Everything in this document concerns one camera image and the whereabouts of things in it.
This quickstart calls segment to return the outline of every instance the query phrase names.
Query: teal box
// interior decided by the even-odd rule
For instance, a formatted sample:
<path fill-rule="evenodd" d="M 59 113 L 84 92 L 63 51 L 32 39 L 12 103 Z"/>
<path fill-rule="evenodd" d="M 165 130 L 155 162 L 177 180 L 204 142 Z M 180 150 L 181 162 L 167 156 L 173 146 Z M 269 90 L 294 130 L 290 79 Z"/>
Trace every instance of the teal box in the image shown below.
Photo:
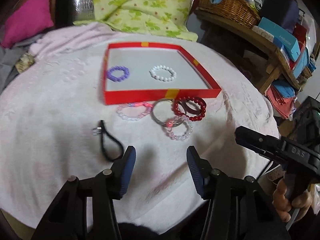
<path fill-rule="evenodd" d="M 278 24 L 270 21 L 269 19 L 263 17 L 258 25 L 258 27 L 264 29 L 265 31 L 271 33 L 273 36 L 278 38 L 281 43 L 285 46 L 289 57 L 296 61 L 300 55 L 300 48 L 298 40 L 291 33 L 287 32 L 285 29 L 280 27 Z"/>

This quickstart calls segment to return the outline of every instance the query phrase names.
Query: yellow tape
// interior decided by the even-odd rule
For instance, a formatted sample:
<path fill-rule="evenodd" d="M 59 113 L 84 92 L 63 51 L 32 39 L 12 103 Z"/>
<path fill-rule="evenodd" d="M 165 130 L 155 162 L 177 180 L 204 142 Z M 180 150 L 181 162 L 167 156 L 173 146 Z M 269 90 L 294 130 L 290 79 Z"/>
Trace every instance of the yellow tape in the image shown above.
<path fill-rule="evenodd" d="M 168 89 L 165 98 L 167 99 L 175 99 L 179 93 L 179 89 Z"/>

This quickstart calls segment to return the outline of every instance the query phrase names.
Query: white tablecloth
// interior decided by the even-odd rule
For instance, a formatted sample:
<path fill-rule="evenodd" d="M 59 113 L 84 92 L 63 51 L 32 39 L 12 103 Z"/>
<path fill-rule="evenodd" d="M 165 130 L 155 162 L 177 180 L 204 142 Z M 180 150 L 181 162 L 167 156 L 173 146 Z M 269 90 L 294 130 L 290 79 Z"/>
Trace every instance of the white tablecloth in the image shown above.
<path fill-rule="evenodd" d="M 82 44 L 77 41 L 82 35 L 86 41 L 99 35 L 70 38 L 69 31 L 47 34 L 36 45 L 37 63 L 0 97 L 0 207 L 22 223 L 35 228 L 70 175 L 86 179 L 111 166 L 92 135 L 100 119 L 125 148 L 133 145 L 137 152 L 128 192 L 114 201 L 118 222 L 163 233 L 203 203 L 186 162 L 190 145 L 229 176 L 257 176 L 266 165 L 266 159 L 235 143 L 234 131 L 244 125 L 278 137 L 271 104 L 220 54 L 199 43 L 140 34 L 100 36 L 99 41 L 108 40 L 72 49 Z M 64 47 L 54 46 L 58 39 Z M 170 140 L 150 116 L 129 122 L 117 116 L 116 105 L 104 105 L 101 61 L 106 44 L 117 41 L 182 45 L 221 86 L 217 98 L 205 100 L 206 117 L 194 123 L 188 140 Z M 172 114 L 165 103 L 157 111 Z"/>

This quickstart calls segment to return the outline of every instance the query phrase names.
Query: wicker basket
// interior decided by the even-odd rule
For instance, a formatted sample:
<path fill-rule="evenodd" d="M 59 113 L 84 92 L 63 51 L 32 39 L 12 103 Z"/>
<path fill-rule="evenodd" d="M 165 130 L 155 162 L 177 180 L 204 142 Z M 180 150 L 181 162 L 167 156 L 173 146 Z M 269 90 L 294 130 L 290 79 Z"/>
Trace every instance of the wicker basket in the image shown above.
<path fill-rule="evenodd" d="M 310 78 L 310 77 L 312 77 L 312 73 L 311 73 L 310 69 L 309 69 L 307 66 L 302 70 L 301 74 L 302 74 L 305 78 Z"/>
<path fill-rule="evenodd" d="M 233 20 L 250 29 L 260 21 L 259 15 L 245 0 L 222 0 L 218 4 L 212 4 L 209 0 L 200 0 L 199 8 Z"/>

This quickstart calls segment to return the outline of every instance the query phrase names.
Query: red bag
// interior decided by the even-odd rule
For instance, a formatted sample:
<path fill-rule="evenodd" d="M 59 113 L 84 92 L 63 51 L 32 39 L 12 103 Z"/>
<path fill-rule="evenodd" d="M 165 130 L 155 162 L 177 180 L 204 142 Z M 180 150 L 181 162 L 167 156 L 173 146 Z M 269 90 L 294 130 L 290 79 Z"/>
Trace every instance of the red bag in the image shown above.
<path fill-rule="evenodd" d="M 307 36 L 307 29 L 300 24 L 296 24 L 294 31 L 292 33 L 298 40 L 299 48 L 300 48 L 300 55 L 298 59 L 294 62 L 292 59 L 289 60 L 289 67 L 291 70 L 294 70 L 298 62 L 300 61 L 304 50 L 306 49 L 306 36 Z"/>

